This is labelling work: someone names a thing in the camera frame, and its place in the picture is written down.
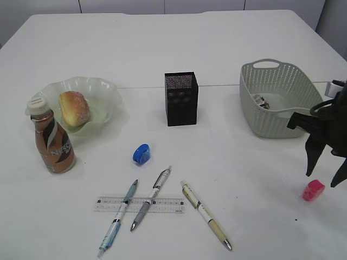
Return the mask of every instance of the pen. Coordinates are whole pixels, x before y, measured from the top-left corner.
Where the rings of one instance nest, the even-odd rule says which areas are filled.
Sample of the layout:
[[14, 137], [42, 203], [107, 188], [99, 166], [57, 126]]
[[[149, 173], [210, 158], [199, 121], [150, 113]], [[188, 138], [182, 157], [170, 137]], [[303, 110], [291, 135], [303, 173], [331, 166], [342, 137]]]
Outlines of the pen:
[[[157, 181], [153, 185], [153, 190], [151, 194], [149, 195], [149, 198], [155, 198], [157, 196], [160, 189], [163, 187], [166, 179], [170, 175], [170, 172], [171, 172], [171, 166], [169, 166], [169, 168], [161, 172]], [[151, 205], [152, 205], [152, 200], [147, 200], [146, 202], [143, 203], [141, 209], [139, 210], [139, 213], [136, 215], [134, 222], [131, 225], [130, 231], [133, 231], [140, 224], [140, 222], [142, 221], [143, 217], [148, 212], [148, 209], [150, 208]]]
[[128, 207], [129, 202], [131, 201], [130, 198], [133, 197], [136, 192], [137, 184], [138, 184], [138, 180], [134, 181], [134, 183], [130, 186], [128, 193], [125, 195], [124, 200], [120, 204], [119, 209], [114, 216], [112, 224], [110, 228], [108, 229], [108, 232], [99, 247], [99, 253], [98, 253], [99, 258], [101, 258], [104, 252], [112, 246], [114, 238], [116, 237], [121, 225], [120, 221], [125, 214], [125, 211], [126, 211], [126, 208]]
[[204, 205], [201, 204], [200, 200], [193, 193], [193, 191], [191, 190], [188, 183], [185, 180], [182, 180], [180, 182], [180, 185], [182, 186], [183, 194], [190, 201], [190, 203], [193, 205], [193, 207], [195, 209], [197, 209], [198, 212], [200, 212], [200, 214], [205, 219], [205, 221], [208, 223], [209, 227], [212, 229], [212, 231], [217, 236], [217, 238], [222, 242], [222, 244], [229, 251], [232, 251], [233, 247], [232, 247], [231, 243], [229, 242], [227, 236], [224, 234], [224, 232], [218, 226], [217, 222], [215, 222], [215, 220], [211, 216], [211, 213], [204, 207]]

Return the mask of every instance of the pencil cup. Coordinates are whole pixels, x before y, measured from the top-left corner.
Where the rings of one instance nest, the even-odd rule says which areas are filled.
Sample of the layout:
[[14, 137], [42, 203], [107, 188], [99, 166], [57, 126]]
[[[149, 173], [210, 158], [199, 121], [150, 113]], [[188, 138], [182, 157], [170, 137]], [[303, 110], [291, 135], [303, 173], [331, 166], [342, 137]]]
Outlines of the pencil cup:
[[194, 72], [165, 73], [168, 126], [196, 125], [198, 84]]

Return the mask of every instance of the bottle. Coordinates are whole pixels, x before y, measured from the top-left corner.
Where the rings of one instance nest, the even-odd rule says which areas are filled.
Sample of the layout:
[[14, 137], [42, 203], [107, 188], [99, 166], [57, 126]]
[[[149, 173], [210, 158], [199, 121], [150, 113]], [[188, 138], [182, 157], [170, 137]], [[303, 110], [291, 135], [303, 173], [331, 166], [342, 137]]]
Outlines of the bottle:
[[54, 119], [46, 100], [35, 97], [27, 107], [35, 124], [36, 146], [47, 169], [52, 173], [70, 170], [75, 163], [74, 150], [69, 136]]

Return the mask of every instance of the transparent ruler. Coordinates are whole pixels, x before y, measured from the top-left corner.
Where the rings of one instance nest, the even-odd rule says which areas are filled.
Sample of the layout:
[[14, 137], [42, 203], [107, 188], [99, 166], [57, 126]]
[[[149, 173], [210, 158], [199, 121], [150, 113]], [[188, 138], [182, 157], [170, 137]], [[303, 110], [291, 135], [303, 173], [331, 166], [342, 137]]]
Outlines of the transparent ruler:
[[[116, 212], [123, 200], [124, 197], [99, 197], [95, 202], [94, 211]], [[182, 198], [130, 198], [126, 212], [139, 212], [145, 202], [151, 203], [148, 212], [184, 213], [185, 211], [185, 201]]]

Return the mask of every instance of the bread roll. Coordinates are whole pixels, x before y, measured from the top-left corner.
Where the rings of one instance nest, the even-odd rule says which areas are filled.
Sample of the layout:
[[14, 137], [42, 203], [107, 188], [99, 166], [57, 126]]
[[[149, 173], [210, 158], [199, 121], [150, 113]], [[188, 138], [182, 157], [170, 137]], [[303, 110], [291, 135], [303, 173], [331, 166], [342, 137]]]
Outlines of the bread roll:
[[64, 122], [72, 127], [80, 126], [89, 118], [89, 106], [84, 96], [77, 91], [61, 93], [59, 104]]

